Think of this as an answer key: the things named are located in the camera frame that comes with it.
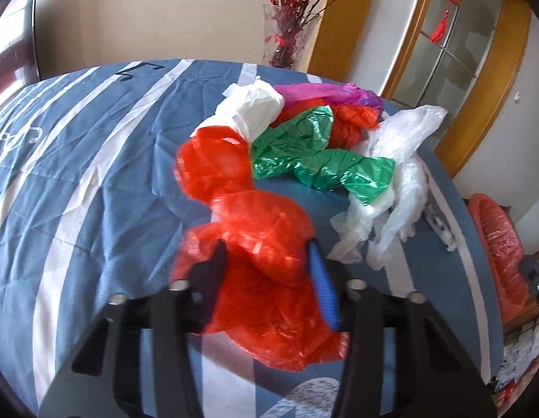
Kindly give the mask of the clear white plastic bag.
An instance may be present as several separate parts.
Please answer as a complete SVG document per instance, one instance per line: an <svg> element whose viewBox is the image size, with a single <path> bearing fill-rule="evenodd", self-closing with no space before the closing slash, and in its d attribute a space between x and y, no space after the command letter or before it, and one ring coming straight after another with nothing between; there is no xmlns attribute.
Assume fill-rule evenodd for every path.
<svg viewBox="0 0 539 418"><path fill-rule="evenodd" d="M385 266L393 241L398 238L406 242L415 235L429 192L428 177L417 150L441 126L446 115L446 109L433 105L400 110L379 123L368 141L354 148L356 153L373 160L393 160L393 176L386 190L368 204L349 194L347 210L331 219L339 240L328 255L330 260L356 264L362 261L361 246L367 242L367 262L379 271Z"/></svg>

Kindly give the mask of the dark green plastic bag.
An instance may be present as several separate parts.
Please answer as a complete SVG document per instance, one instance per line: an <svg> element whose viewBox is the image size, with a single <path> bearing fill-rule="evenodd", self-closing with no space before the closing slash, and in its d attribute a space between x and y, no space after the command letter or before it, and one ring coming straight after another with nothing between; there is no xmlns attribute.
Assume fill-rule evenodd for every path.
<svg viewBox="0 0 539 418"><path fill-rule="evenodd" d="M388 189L395 161L330 149L333 122L332 109L320 106L267 129L251 147L254 177L291 174L309 188L332 191L342 187L362 204L371 204Z"/></svg>

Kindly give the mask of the pink basket with red liner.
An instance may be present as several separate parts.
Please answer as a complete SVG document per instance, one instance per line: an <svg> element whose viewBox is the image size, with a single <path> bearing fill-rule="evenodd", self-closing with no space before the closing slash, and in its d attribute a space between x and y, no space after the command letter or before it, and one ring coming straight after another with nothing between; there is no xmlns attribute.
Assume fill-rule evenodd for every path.
<svg viewBox="0 0 539 418"><path fill-rule="evenodd" d="M519 271L524 248L511 219L492 198L475 193L468 210L486 250L502 322L507 324L523 312L529 294Z"/></svg>

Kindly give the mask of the white paw-print bag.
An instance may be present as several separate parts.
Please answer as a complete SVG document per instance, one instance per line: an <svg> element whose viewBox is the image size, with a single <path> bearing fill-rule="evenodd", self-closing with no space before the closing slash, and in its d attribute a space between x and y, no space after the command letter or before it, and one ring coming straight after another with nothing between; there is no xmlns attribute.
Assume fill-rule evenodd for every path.
<svg viewBox="0 0 539 418"><path fill-rule="evenodd" d="M432 205L427 203L423 209L424 219L431 229L436 233L438 238L442 241L448 252L453 252L457 248L454 234L444 224L442 219L435 213Z"/></svg>

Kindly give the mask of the blue white striped tablecloth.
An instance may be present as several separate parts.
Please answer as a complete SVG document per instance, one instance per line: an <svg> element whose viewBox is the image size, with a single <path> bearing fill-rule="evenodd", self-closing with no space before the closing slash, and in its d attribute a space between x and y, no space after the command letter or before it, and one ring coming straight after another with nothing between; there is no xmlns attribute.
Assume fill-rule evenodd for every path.
<svg viewBox="0 0 539 418"><path fill-rule="evenodd" d="M210 220L180 191L174 158L229 85L257 77L322 81L250 63L133 61L39 82L0 110L0 374L31 412L110 296L156 293L184 232ZM426 145L418 156L457 249L420 220L414 237L390 245L381 271L351 269L384 293L427 295L487 382L504 358L487 255L438 158ZM226 335L191 342L206 417L330 416L341 363L287 373Z"/></svg>

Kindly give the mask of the small red plastic bag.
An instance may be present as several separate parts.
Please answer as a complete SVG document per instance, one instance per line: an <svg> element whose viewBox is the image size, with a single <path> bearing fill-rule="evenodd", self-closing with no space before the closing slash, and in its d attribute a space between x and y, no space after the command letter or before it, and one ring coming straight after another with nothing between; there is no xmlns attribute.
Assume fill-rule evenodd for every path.
<svg viewBox="0 0 539 418"><path fill-rule="evenodd" d="M331 104L324 98L302 100L285 107L277 119L270 125L273 129L298 116L301 112L315 107L329 106L333 112L333 125L328 142L328 149L350 149L363 139L364 130L377 129L382 109L353 104Z"/></svg>

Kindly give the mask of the frosted glass sliding door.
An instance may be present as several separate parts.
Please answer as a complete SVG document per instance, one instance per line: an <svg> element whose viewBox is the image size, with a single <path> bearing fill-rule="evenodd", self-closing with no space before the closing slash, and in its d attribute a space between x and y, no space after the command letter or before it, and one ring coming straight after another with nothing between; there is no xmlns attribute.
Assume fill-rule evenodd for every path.
<svg viewBox="0 0 539 418"><path fill-rule="evenodd" d="M462 0L451 7L441 44L433 44L429 36L445 4L417 0L384 95L403 108L447 109L429 144L455 177L504 106L524 57L532 11L523 0Z"/></svg>

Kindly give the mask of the purple plastic bag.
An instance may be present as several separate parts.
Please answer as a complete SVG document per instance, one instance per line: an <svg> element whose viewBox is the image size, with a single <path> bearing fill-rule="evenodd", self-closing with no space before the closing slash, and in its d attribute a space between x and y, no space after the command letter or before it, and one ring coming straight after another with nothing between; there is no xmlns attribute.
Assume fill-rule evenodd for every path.
<svg viewBox="0 0 539 418"><path fill-rule="evenodd" d="M382 100L375 93L358 88L352 83L300 83L275 85L274 89L284 98L288 107L304 100L320 98L329 105L370 107L379 113L384 110Z"/></svg>

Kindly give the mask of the white opaque plastic bag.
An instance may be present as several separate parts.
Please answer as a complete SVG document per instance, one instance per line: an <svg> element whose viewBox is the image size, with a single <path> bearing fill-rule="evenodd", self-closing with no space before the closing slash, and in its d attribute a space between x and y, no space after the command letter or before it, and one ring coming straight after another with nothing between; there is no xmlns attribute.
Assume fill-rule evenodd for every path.
<svg viewBox="0 0 539 418"><path fill-rule="evenodd" d="M233 83L224 95L215 113L202 121L190 137L208 126L226 126L252 144L284 108L284 96L259 78L248 85Z"/></svg>

